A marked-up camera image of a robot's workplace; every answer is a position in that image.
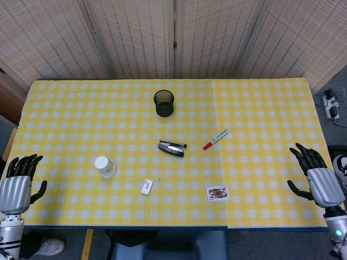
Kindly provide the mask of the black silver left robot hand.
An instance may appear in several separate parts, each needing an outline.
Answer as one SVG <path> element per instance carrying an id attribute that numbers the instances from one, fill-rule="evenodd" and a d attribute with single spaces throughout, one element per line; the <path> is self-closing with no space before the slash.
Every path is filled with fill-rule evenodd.
<path id="1" fill-rule="evenodd" d="M 47 181 L 41 183 L 35 194 L 31 193 L 32 182 L 38 163 L 43 156 L 32 154 L 13 159 L 1 181 L 1 213 L 18 215 L 26 212 L 29 206 L 43 197 L 47 189 Z"/>

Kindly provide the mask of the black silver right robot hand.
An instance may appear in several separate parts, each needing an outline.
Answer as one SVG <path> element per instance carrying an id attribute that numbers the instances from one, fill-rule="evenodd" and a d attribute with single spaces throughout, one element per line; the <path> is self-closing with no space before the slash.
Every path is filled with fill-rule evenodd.
<path id="1" fill-rule="evenodd" d="M 299 197 L 315 201 L 321 208 L 340 206 L 345 195 L 334 171 L 327 167 L 320 153 L 299 143 L 296 143 L 296 148 L 291 147 L 290 152 L 297 159 L 310 188 L 309 191 L 300 190 L 288 180 L 291 191 Z"/>

